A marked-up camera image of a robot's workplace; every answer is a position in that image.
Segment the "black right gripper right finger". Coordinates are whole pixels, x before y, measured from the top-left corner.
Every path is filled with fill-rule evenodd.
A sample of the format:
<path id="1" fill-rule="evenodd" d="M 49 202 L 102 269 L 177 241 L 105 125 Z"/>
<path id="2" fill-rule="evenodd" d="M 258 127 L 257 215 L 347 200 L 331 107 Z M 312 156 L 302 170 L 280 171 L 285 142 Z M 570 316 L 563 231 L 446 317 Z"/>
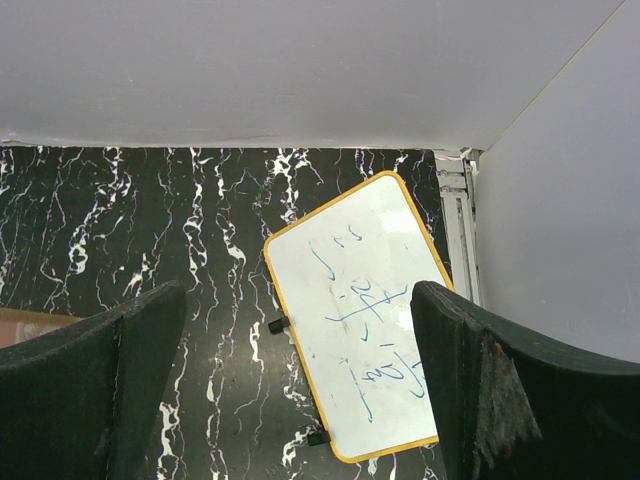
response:
<path id="1" fill-rule="evenodd" d="M 432 281 L 410 302 L 451 479 L 635 479 L 639 367 L 552 339 Z"/>

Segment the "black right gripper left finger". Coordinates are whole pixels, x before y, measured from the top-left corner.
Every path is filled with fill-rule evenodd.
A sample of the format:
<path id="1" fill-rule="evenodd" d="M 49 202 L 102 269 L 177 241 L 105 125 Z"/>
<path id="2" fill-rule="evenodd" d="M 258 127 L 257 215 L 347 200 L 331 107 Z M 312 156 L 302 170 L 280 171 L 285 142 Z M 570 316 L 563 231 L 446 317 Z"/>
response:
<path id="1" fill-rule="evenodd" d="M 2 478 L 135 478 L 185 319 L 172 281 L 2 347 Z"/>

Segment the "brown canvas tote bag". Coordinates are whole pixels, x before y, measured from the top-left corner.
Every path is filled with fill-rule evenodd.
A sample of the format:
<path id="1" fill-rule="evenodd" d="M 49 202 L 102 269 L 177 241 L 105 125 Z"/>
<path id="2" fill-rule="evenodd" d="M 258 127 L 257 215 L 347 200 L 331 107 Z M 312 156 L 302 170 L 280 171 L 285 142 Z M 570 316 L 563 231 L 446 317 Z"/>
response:
<path id="1" fill-rule="evenodd" d="M 80 320 L 81 317 L 2 307 L 0 347 L 36 338 Z"/>

